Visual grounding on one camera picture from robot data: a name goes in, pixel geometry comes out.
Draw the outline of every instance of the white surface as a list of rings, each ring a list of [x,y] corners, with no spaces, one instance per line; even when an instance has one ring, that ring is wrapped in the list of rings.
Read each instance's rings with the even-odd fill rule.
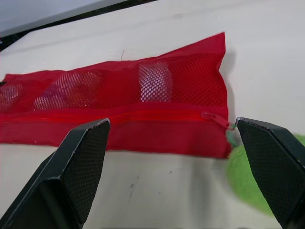
[[[0,0],[0,37],[125,0]]]
[[[150,57],[225,31],[231,121],[246,116],[305,134],[304,11],[300,0],[160,0],[32,32],[0,53],[0,77],[120,60],[123,51],[123,60]],[[53,150],[1,147],[0,214]],[[108,152],[84,228],[280,228],[234,196],[224,165]]]

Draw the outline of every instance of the zipper pull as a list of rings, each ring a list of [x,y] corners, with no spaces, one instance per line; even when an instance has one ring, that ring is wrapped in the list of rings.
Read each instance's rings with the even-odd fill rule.
[[[207,112],[201,112],[201,118],[213,120],[226,129],[234,130],[234,125],[232,125],[230,122],[220,117],[219,115],[207,113]]]

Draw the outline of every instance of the green towel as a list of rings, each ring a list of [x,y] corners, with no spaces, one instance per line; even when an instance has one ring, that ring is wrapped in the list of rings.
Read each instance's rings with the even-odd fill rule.
[[[295,135],[295,137],[305,145],[305,136]],[[273,216],[267,201],[252,175],[244,146],[238,146],[233,149],[229,156],[226,173],[229,184],[241,200],[265,214]]]

